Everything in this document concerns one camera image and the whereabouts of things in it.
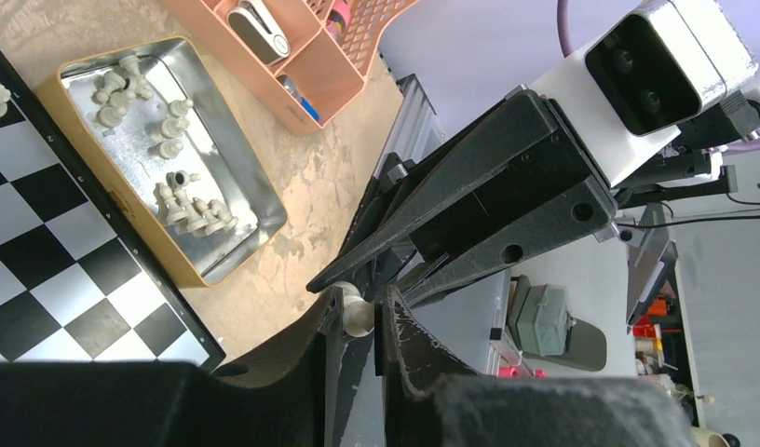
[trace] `table surface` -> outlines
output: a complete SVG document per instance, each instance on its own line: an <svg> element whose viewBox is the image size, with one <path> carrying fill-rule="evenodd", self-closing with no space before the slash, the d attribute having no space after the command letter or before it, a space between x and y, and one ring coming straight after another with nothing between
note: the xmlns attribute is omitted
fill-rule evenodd
<svg viewBox="0 0 760 447"><path fill-rule="evenodd" d="M375 56L363 93L325 130L298 138L156 0L0 2L0 48L30 88L66 61L176 34L194 42L289 214L287 226L222 284L183 291L230 360L314 302L305 285L339 250L402 96Z"/></svg>

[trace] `purple cable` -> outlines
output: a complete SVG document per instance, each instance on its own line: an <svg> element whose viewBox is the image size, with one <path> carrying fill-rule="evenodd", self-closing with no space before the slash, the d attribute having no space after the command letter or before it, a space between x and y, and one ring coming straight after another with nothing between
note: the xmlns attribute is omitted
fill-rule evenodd
<svg viewBox="0 0 760 447"><path fill-rule="evenodd" d="M728 145L729 152L760 151L760 138L752 142L733 142Z"/></svg>
<svg viewBox="0 0 760 447"><path fill-rule="evenodd" d="M572 42L569 39L569 19L566 17L567 0L558 0L555 17L558 25L558 43L561 44L561 52L564 57L572 54Z"/></svg>

